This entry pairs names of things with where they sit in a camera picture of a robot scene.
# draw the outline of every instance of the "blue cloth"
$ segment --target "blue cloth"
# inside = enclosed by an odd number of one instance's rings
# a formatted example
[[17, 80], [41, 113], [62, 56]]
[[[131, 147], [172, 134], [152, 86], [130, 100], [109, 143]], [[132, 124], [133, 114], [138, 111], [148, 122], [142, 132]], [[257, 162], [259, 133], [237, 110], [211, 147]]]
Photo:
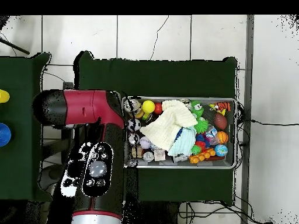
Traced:
[[196, 130], [194, 127], [182, 128], [181, 135], [177, 138], [174, 144], [168, 151], [169, 156], [177, 156], [184, 154], [186, 156], [191, 155], [191, 148], [195, 144]]
[[177, 138], [182, 134], [182, 131], [183, 131], [183, 127], [179, 130], [179, 132], [176, 134], [176, 137], [175, 137], [175, 141], [177, 140]]

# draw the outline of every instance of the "toy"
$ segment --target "toy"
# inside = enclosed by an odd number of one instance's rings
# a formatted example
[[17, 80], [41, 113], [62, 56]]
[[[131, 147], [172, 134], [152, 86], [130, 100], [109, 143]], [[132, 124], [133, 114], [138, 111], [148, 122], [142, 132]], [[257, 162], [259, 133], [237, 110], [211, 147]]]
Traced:
[[130, 133], [128, 136], [129, 143], [134, 146], [139, 143], [140, 137], [136, 133]]
[[8, 92], [0, 89], [0, 103], [8, 102], [10, 95]]
[[196, 119], [197, 124], [194, 126], [197, 133], [204, 133], [208, 128], [208, 121], [203, 117], [199, 117]]
[[164, 149], [154, 149], [155, 162], [166, 160]]
[[150, 150], [144, 152], [144, 154], [142, 155], [142, 158], [144, 161], [146, 162], [151, 162], [154, 159], [154, 153]]
[[143, 116], [143, 114], [144, 114], [144, 112], [143, 112], [143, 110], [141, 109], [139, 113], [134, 114], [134, 117], [135, 117], [135, 118], [141, 118], [141, 117]]
[[203, 106], [199, 100], [191, 101], [191, 106], [191, 113], [194, 115], [197, 121], [197, 124], [194, 125], [194, 128], [197, 133], [203, 133], [208, 128], [208, 121], [201, 116], [203, 114]]
[[198, 155], [189, 156], [189, 161], [192, 164], [202, 162], [204, 159], [210, 158], [210, 156], [216, 155], [215, 150], [213, 148], [208, 148], [204, 152]]
[[9, 140], [11, 140], [11, 131], [6, 124], [0, 123], [0, 147], [8, 144]]
[[214, 126], [212, 126], [211, 124], [208, 125], [208, 129], [206, 131], [206, 137], [207, 138], [214, 138], [217, 134], [217, 130], [215, 129]]
[[124, 102], [124, 110], [128, 113], [133, 112], [134, 115], [137, 115], [141, 111], [141, 104], [136, 99], [128, 99]]
[[222, 114], [216, 113], [214, 124], [219, 129], [224, 130], [227, 127], [227, 119]]
[[225, 115], [226, 109], [223, 109], [222, 111], [220, 111], [220, 110], [218, 110], [218, 108], [215, 107], [214, 104], [209, 104], [209, 106], [211, 107], [210, 110], [215, 110], [216, 112], [222, 114], [223, 116]]
[[218, 102], [218, 103], [215, 103], [214, 104], [214, 107], [217, 109], [217, 110], [220, 110], [220, 111], [223, 111], [224, 109], [228, 110], [228, 111], [231, 111], [231, 105], [229, 102]]
[[149, 149], [152, 145], [151, 141], [145, 136], [140, 139], [139, 143], [143, 149]]
[[231, 105], [229, 102], [218, 102], [215, 104], [210, 104], [211, 110], [215, 110], [218, 113], [221, 113], [223, 116], [225, 115], [225, 111], [231, 111]]
[[216, 136], [210, 136], [207, 139], [208, 139], [209, 144], [212, 146], [220, 143], [219, 139]]
[[199, 100], [191, 101], [191, 113], [196, 114], [196, 118], [201, 117], [203, 114], [203, 106], [201, 105]]
[[214, 150], [217, 156], [225, 156], [228, 152], [227, 147], [223, 144], [216, 145]]
[[200, 141], [200, 142], [204, 142], [206, 148], [208, 148], [210, 146], [210, 140], [208, 138], [206, 138], [203, 134], [197, 134], [195, 137], [196, 141]]
[[183, 102], [185, 106], [189, 109], [189, 111], [191, 111], [192, 105], [189, 99], [180, 99], [180, 102]]
[[206, 143], [205, 143], [205, 142], [202, 142], [202, 141], [196, 141], [196, 142], [195, 142], [195, 145], [197, 145], [198, 147], [200, 147], [200, 148], [201, 148], [201, 151], [206, 150]]
[[141, 128], [141, 123], [138, 119], [132, 118], [128, 120], [127, 128], [129, 131], [138, 131]]
[[198, 145], [194, 145], [191, 148], [191, 152], [193, 155], [198, 155], [201, 152], [201, 147], [199, 147]]
[[188, 160], [188, 156], [183, 155], [183, 154], [172, 157], [173, 163], [184, 162], [185, 160]]
[[147, 119], [145, 120], [145, 124], [148, 125], [148, 124], [154, 122], [156, 119], [157, 119], [156, 115], [153, 115], [152, 113], [150, 113], [147, 116]]
[[144, 115], [142, 117], [143, 120], [146, 120], [148, 115], [152, 113], [155, 110], [155, 104], [151, 100], [146, 100], [142, 104], [142, 110], [144, 112]]
[[133, 158], [142, 158], [142, 147], [140, 146], [137, 146], [136, 148], [135, 147], [132, 147], [132, 157]]
[[224, 144], [228, 141], [228, 135], [224, 131], [218, 131], [216, 137], [219, 140], [219, 144]]
[[160, 115], [162, 112], [163, 112], [163, 110], [162, 110], [162, 103], [156, 102], [155, 103], [154, 113], [157, 114], [157, 115]]

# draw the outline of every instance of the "gray metal frame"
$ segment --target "gray metal frame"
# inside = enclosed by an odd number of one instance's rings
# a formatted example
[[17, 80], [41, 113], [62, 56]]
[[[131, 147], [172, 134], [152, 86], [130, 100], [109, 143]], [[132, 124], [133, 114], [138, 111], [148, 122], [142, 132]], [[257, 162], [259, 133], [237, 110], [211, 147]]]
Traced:
[[[247, 37], [246, 37], [246, 70], [245, 70], [245, 91], [244, 110], [246, 120], [251, 120], [251, 93], [252, 93], [252, 61], [253, 61], [253, 32], [254, 15], [247, 15]], [[250, 130], [251, 122], [244, 122], [243, 133], [243, 161], [242, 161], [242, 185], [241, 185], [241, 209], [248, 214], [249, 199], [249, 155], [250, 155]], [[241, 224], [247, 224], [248, 219], [245, 214], [241, 215]]]

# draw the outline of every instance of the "green table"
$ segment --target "green table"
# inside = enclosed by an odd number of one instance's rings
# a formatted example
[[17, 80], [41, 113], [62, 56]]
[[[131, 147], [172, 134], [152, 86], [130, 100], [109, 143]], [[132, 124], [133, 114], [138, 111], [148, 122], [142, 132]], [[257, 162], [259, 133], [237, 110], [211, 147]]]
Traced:
[[11, 141], [0, 148], [0, 199], [49, 201], [37, 186], [41, 161], [41, 125], [32, 114], [32, 100], [40, 91], [47, 53], [34, 58], [0, 57], [0, 89], [11, 98], [0, 104], [0, 122], [11, 129]]
[[[129, 96], [234, 98], [236, 67], [235, 58], [179, 62], [98, 60], [85, 51], [75, 60], [75, 86], [115, 90]], [[223, 200], [232, 205], [233, 173], [233, 169], [139, 169], [139, 200]]]

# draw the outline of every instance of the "yellow ball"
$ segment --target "yellow ball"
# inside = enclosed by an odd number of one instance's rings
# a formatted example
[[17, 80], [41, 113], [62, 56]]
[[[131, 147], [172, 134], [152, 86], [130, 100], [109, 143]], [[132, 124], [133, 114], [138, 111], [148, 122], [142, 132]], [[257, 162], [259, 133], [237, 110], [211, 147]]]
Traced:
[[146, 100], [142, 104], [142, 109], [145, 113], [152, 113], [155, 110], [155, 103], [151, 100]]

